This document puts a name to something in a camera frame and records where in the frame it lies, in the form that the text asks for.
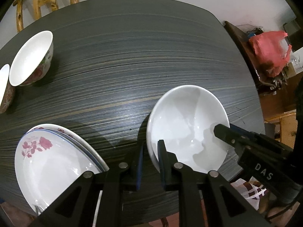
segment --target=screw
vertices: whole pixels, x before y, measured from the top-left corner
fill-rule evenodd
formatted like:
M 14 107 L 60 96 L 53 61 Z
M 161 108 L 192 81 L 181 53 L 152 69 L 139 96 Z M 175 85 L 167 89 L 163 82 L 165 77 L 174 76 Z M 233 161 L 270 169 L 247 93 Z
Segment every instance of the screw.
M 85 178 L 90 178 L 92 176 L 93 176 L 93 173 L 90 172 L 90 171 L 87 171 L 87 172 L 83 173 L 83 177 L 85 177 Z
M 125 169 L 125 168 L 128 167 L 128 163 L 126 163 L 126 162 L 121 162 L 121 163 L 119 164 L 119 167 L 120 167 L 121 169 Z
M 210 171 L 209 174 L 212 177 L 217 177 L 219 175 L 219 173 L 217 171 L 215 171 L 215 170 Z
M 181 169 L 181 168 L 183 167 L 183 164 L 180 163 L 180 162 L 177 162 L 177 163 L 174 163 L 174 167 L 175 167 L 176 169 Z

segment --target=plastic bag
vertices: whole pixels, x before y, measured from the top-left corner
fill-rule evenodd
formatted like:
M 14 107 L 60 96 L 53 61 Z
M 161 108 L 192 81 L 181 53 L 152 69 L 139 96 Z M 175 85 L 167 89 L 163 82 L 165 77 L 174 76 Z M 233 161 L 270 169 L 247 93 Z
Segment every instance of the plastic bag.
M 288 49 L 281 46 L 287 36 L 284 31 L 269 31 L 249 39 L 255 54 L 267 76 L 277 76 L 290 60 L 291 45 Z

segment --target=stacked plate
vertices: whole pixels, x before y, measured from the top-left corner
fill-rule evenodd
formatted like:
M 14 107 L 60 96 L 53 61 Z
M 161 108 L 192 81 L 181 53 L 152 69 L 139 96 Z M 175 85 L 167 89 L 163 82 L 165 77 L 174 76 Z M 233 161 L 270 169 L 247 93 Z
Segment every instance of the stacked plate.
M 104 160 L 84 139 L 54 124 L 31 128 L 20 139 L 15 153 L 15 171 L 20 189 L 37 214 L 85 171 L 97 174 L 108 169 Z

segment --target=pink flower pattern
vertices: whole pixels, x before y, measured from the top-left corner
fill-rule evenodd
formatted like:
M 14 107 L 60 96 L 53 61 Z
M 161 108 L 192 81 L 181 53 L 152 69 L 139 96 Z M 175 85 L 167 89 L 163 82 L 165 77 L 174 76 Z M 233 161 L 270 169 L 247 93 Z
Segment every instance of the pink flower pattern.
M 37 147 L 37 145 L 40 145 L 42 148 L 44 148 L 44 150 L 50 149 L 53 146 L 51 141 L 47 140 L 43 136 L 40 137 L 39 143 L 37 143 L 37 137 L 31 137 L 28 142 L 25 141 L 22 144 L 22 147 L 25 149 L 25 150 L 21 151 L 21 154 L 23 155 L 23 157 L 24 158 L 32 157 L 32 154 L 34 154 L 36 150 L 39 152 L 42 152 L 43 151 L 42 148 Z

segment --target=white bowl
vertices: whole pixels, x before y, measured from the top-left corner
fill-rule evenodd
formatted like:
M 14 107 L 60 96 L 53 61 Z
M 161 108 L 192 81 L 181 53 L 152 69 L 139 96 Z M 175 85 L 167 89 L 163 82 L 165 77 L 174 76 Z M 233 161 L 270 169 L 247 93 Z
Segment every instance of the white bowl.
M 53 57 L 53 33 L 41 31 L 32 36 L 16 54 L 9 73 L 12 86 L 24 86 L 43 78 Z
M 101 170 L 81 150 L 50 130 L 27 132 L 15 153 L 15 172 L 26 201 L 39 214 L 85 171 Z
M 214 135 L 214 127 L 229 127 L 220 101 L 208 90 L 182 85 L 164 94 L 153 108 L 146 131 L 150 158 L 159 171 L 157 143 L 194 171 L 207 173 L 222 165 L 229 145 Z
M 105 163 L 105 161 L 102 159 L 102 157 L 96 152 L 96 150 L 94 150 L 92 146 L 90 146 L 82 137 L 77 135 L 75 132 L 72 132 L 71 130 L 69 130 L 63 126 L 59 126 L 59 125 L 55 125 L 55 124 L 36 125 L 33 128 L 31 128 L 28 132 L 35 130 L 35 129 L 55 130 L 55 131 L 59 131 L 59 132 L 62 132 L 64 134 L 70 136 L 71 138 L 75 139 L 78 143 L 80 143 L 86 150 L 88 150 L 96 158 L 98 163 L 100 165 L 102 165 L 102 168 L 104 171 L 109 170 L 108 165 Z
M 4 113 L 12 103 L 15 87 L 9 83 L 9 64 L 0 69 L 0 114 Z

